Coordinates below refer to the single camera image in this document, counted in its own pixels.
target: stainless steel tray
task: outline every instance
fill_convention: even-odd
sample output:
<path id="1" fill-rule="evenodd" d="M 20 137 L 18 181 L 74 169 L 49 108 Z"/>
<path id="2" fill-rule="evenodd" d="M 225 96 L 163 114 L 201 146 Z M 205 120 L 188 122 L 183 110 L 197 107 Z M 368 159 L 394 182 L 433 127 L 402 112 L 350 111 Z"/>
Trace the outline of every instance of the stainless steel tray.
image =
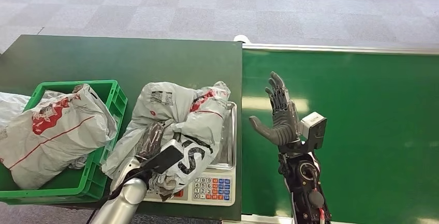
<path id="1" fill-rule="evenodd" d="M 236 104 L 227 102 L 220 148 L 208 169 L 231 170 L 236 166 Z"/>

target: silver robotic arm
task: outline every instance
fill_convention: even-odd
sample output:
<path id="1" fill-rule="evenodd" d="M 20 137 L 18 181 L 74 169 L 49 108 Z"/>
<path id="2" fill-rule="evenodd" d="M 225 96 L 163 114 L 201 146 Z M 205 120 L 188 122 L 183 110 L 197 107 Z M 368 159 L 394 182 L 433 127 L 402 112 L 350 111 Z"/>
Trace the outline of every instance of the silver robotic arm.
<path id="1" fill-rule="evenodd" d="M 183 158 L 183 147 L 171 140 L 160 152 L 140 164 L 136 158 L 126 165 L 122 173 L 123 180 L 112 191 L 109 200 L 101 207 L 92 224 L 128 224 L 131 222 L 137 207 L 147 194 L 148 181 L 153 172 L 164 173 L 168 168 Z"/>

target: plastic bag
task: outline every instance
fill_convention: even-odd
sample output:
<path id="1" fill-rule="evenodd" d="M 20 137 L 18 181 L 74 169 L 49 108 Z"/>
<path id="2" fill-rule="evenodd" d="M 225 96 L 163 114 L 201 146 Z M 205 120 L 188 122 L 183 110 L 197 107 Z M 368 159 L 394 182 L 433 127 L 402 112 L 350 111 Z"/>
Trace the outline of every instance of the plastic bag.
<path id="1" fill-rule="evenodd" d="M 224 82 L 199 90 L 161 82 L 149 83 L 137 99 L 133 118 L 102 171 L 118 178 L 127 161 L 137 155 L 136 145 L 149 128 L 161 122 L 162 145 L 181 133 L 184 158 L 162 175 L 154 175 L 150 188 L 162 196 L 180 191 L 199 176 L 218 153 L 230 90 Z"/>
<path id="2" fill-rule="evenodd" d="M 30 96 L 0 92 L 0 128 L 23 112 Z"/>
<path id="3" fill-rule="evenodd" d="M 42 100 L 0 129 L 0 161 L 22 189 L 37 189 L 70 163 L 114 139 L 117 128 L 87 84 Z"/>

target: green plastic crate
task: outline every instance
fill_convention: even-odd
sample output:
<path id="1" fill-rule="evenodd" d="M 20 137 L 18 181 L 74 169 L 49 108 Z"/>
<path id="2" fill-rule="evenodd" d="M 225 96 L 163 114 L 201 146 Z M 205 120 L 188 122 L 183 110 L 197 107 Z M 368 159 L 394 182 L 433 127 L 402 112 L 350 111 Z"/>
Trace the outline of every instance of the green plastic crate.
<path id="1" fill-rule="evenodd" d="M 87 83 L 116 119 L 118 134 L 121 128 L 127 98 L 115 80 L 47 82 L 37 86 L 25 110 L 35 107 L 44 91 L 71 93 L 76 85 Z M 74 170 L 66 168 L 51 181 L 35 190 L 21 190 L 13 181 L 10 171 L 0 163 L 0 201 L 8 204 L 50 204 L 96 202 L 104 193 L 107 176 L 100 170 L 100 165 L 107 159 L 109 151 L 116 144 L 118 134 L 105 147 L 89 154 L 84 168 Z"/>

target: green countertop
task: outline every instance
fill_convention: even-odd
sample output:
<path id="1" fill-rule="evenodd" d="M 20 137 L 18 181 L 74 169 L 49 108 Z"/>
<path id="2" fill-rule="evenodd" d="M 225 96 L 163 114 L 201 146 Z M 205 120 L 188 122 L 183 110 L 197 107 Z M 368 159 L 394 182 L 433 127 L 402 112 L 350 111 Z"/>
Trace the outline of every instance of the green countertop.
<path id="1" fill-rule="evenodd" d="M 301 118 L 328 118 L 316 154 L 333 220 L 438 222 L 438 55 L 243 50 L 242 59 L 243 213 L 291 213 L 277 147 L 247 121 L 271 124 L 264 87 L 274 70 Z"/>
<path id="2" fill-rule="evenodd" d="M 169 81 L 200 88 L 223 80 L 241 122 L 239 42 L 22 35 L 0 56 L 0 92 L 30 95 L 41 82 L 115 79 L 128 98 L 121 133 L 141 89 Z M 210 219 L 241 218 L 241 126 L 237 129 L 236 200 L 230 207 L 142 202 L 138 212 Z M 94 204 L 66 206 L 94 207 Z"/>

